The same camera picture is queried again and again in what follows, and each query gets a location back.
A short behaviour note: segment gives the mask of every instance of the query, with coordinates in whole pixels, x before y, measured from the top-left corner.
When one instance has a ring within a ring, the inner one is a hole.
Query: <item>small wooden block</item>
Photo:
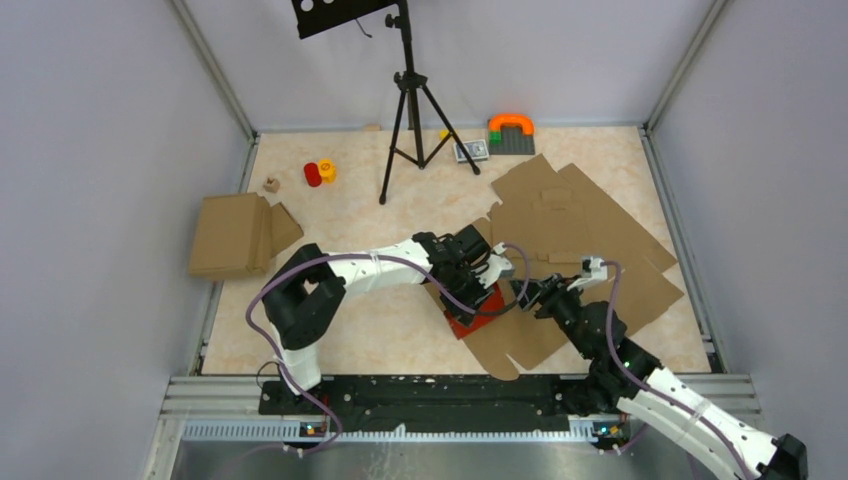
[[[277,193],[277,190],[280,189],[280,181],[274,177],[268,177],[265,179],[265,183],[262,185],[262,188],[264,188],[266,192]]]

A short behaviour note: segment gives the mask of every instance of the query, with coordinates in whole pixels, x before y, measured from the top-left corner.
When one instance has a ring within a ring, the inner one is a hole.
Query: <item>cable tie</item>
[[[704,413],[707,411],[707,409],[710,408],[710,406],[712,406],[712,404],[713,403],[707,400],[706,398],[701,399],[701,403],[699,403],[698,406],[695,407],[695,414],[691,415],[689,417],[689,420],[687,420],[686,423],[683,424],[683,428],[681,429],[680,437],[678,437],[677,442],[682,441],[689,435],[689,432],[692,430],[692,427],[694,427],[701,420],[701,417],[704,416]]]
[[[367,292],[370,292],[371,290],[379,287],[378,281],[383,275],[383,262],[380,260],[380,256],[377,254],[376,250],[370,250],[368,255],[371,255],[371,263],[374,264],[375,270],[374,275],[371,277],[371,281],[368,282],[368,290],[366,290]]]

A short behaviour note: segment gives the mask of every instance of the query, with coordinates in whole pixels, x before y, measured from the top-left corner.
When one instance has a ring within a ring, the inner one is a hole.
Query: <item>yellow cup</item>
[[[318,173],[321,175],[321,180],[326,183],[333,183],[336,181],[336,166],[329,158],[321,159],[318,162]]]

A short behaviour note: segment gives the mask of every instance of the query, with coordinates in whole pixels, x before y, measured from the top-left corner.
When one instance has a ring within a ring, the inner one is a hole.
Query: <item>tripod leg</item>
[[[395,158],[397,135],[400,130],[400,119],[403,117],[403,102],[406,100],[406,90],[401,89],[398,101],[398,113],[395,117],[395,129],[392,131],[392,144],[389,146],[389,160],[386,162],[386,176],[383,177],[383,191],[380,192],[380,205],[386,204],[386,191],[389,189],[389,176],[392,174],[392,161]]]
[[[439,114],[439,118],[442,119],[442,123],[445,124],[448,131],[453,135],[453,138],[456,140],[456,143],[459,145],[459,149],[462,150],[462,154],[465,155],[465,159],[468,160],[468,164],[471,165],[471,171],[474,172],[474,175],[480,175],[480,167],[478,167],[474,160],[471,160],[471,154],[468,153],[468,149],[465,148],[465,144],[462,143],[462,140],[459,139],[459,135],[456,134],[456,130],[453,129],[453,126],[450,124],[450,120],[445,115],[445,112],[442,111],[442,107],[436,102],[436,99],[433,98],[433,94],[430,93],[430,89],[427,85],[422,85],[421,89],[424,90],[424,95],[427,95],[427,98],[430,100],[430,103],[433,105],[433,109],[436,110],[436,113]]]
[[[418,93],[409,89],[409,124],[415,131],[415,164],[424,170],[424,143],[421,141],[421,116],[418,110]]]

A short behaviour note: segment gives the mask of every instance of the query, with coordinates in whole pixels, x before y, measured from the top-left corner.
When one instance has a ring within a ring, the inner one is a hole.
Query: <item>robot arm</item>
[[[623,367],[651,390],[637,386],[611,357],[607,343],[608,302],[580,303],[584,287],[606,279],[597,257],[584,259],[583,274],[534,280],[520,301],[536,318],[553,318],[578,352],[592,361],[582,385],[564,395],[574,413],[620,411],[642,419],[701,461],[718,478],[802,480],[806,447],[792,435],[775,438],[720,409],[688,388],[659,360],[625,336],[627,326],[612,312],[612,344]],[[712,425],[724,437],[713,432]],[[748,473],[742,472],[740,461]]]
[[[495,282],[514,272],[512,263],[503,256],[503,245],[490,250],[471,225],[456,235],[436,237],[422,232],[388,247],[352,253],[359,253],[360,258],[330,260],[307,268],[280,283],[262,300],[273,334],[282,347],[281,360],[304,389],[321,381],[316,342],[327,331],[343,298],[392,285],[425,283],[423,270],[461,303],[477,309],[492,294]],[[271,281],[298,265],[327,255],[331,254],[322,252],[315,244],[304,245]],[[405,263],[385,261],[381,257],[399,258]],[[466,325],[474,319],[458,308],[452,313]],[[289,387],[297,394],[292,385]]]

